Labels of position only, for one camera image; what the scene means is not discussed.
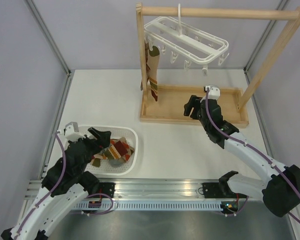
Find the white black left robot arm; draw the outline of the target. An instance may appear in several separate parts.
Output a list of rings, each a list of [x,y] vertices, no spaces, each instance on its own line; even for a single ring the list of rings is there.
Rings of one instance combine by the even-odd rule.
[[[5,229],[3,240],[47,240],[57,225],[81,201],[105,197],[114,206],[113,194],[100,191],[99,179],[86,170],[93,156],[109,147],[110,131],[88,129],[91,137],[72,130],[63,130],[68,147],[60,144],[62,156],[51,167],[26,215],[12,228]]]

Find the beige sock olive toe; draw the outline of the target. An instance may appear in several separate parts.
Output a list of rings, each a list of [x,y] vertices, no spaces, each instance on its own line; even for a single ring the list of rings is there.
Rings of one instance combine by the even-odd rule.
[[[154,100],[158,101],[158,80],[157,71],[160,61],[160,50],[157,46],[153,46],[152,50],[148,50],[147,55],[147,80],[149,82],[151,95]]]
[[[101,153],[95,154],[92,158],[91,165],[94,167],[100,167],[101,160],[113,160],[113,159],[122,159],[128,153],[126,149],[120,150],[115,147],[109,147]]]

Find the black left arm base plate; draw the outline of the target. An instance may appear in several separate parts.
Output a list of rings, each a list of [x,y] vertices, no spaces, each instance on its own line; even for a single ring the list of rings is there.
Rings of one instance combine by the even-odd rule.
[[[100,182],[98,188],[94,189],[92,193],[102,193],[113,198],[115,193],[115,186],[116,184],[114,182]]]

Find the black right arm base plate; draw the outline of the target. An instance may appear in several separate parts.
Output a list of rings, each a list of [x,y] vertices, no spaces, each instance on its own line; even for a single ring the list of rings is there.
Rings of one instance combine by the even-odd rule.
[[[225,197],[218,182],[203,182],[198,192],[206,199],[222,199]]]

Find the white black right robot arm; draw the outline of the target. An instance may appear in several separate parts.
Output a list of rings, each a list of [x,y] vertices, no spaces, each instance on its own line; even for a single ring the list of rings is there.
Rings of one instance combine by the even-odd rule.
[[[224,120],[215,99],[191,95],[184,116],[200,121],[211,142],[233,154],[258,179],[230,171],[219,178],[218,191],[224,197],[242,194],[261,201],[277,217],[283,217],[300,204],[300,168],[271,158],[247,141],[230,122]]]

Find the grey sock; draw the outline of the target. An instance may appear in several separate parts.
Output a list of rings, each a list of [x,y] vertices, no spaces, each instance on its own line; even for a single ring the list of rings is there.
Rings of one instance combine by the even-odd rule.
[[[108,161],[112,168],[119,168],[126,163],[123,159],[109,159]]]

